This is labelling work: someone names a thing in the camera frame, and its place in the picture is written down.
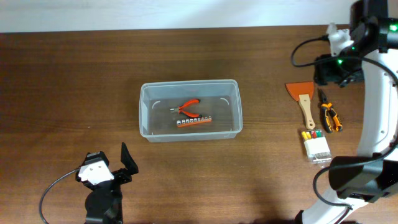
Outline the orange black long-nose pliers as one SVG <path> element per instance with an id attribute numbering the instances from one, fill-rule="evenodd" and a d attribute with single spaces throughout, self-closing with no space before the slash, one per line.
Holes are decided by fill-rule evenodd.
<path id="1" fill-rule="evenodd" d="M 320 97 L 320 118 L 324 130 L 327 133 L 332 133 L 333 131 L 342 132 L 343 124 L 333 104 L 328 101 L 326 94 L 323 90 L 318 89 L 318 96 Z"/>

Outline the orange socket bit rail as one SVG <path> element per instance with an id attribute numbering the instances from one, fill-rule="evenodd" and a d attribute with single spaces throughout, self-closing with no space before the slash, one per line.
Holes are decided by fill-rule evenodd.
<path id="1" fill-rule="evenodd" d="M 189 119 L 177 120 L 176 126 L 178 128 L 184 128 L 187 126 L 211 123 L 212 121 L 213 121 L 213 119 L 211 116 L 205 116 L 205 117 L 201 117 L 201 118 L 189 118 Z"/>

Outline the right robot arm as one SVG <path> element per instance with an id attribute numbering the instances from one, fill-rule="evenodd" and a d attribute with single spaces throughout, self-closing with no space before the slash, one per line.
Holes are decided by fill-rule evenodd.
<path id="1" fill-rule="evenodd" d="M 296 223 L 341 223 L 356 209 L 397 193 L 397 11 L 392 1 L 356 1 L 349 28 L 328 27 L 330 54 L 313 65 L 322 74 L 361 74 L 364 123 L 356 156 L 324 168 L 329 189 L 295 217 Z"/>

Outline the orange scraper wooden handle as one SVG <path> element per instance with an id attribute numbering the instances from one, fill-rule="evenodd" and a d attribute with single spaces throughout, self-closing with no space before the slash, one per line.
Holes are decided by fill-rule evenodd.
<path id="1" fill-rule="evenodd" d="M 298 83 L 286 83 L 285 87 L 289 95 L 298 102 L 303 116 L 305 118 L 305 126 L 307 129 L 314 129 L 315 122 L 312 118 L 311 113 L 311 100 L 314 93 L 313 82 L 298 82 Z"/>

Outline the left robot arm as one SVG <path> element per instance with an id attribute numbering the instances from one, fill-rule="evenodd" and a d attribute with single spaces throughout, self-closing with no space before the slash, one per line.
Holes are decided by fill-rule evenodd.
<path id="1" fill-rule="evenodd" d="M 91 192 L 85 200 L 85 223 L 123 224 L 123 194 L 121 186 L 130 183 L 139 168 L 125 143 L 121 144 L 123 168 L 110 171 L 103 151 L 88 153 L 78 168 L 75 179 Z"/>

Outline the small red-handled cutters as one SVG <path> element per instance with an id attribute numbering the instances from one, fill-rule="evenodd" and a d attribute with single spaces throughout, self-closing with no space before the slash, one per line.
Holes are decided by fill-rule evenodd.
<path id="1" fill-rule="evenodd" d="M 195 113 L 191 113 L 191 112 L 188 112 L 185 110 L 189 106 L 194 105 L 194 104 L 199 104 L 200 102 L 201 102 L 201 100 L 198 98 L 191 99 L 176 108 L 169 109 L 169 111 L 171 113 L 183 114 L 183 115 L 187 116 L 188 118 L 201 118 L 202 117 L 201 114 L 195 114 Z"/>

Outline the clear case of screwdrivers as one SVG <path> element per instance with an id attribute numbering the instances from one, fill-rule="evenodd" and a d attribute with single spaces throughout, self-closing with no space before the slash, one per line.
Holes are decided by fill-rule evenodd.
<path id="1" fill-rule="evenodd" d="M 332 160 L 332 155 L 325 134 L 320 129 L 301 132 L 307 158 L 312 164 L 326 164 Z"/>

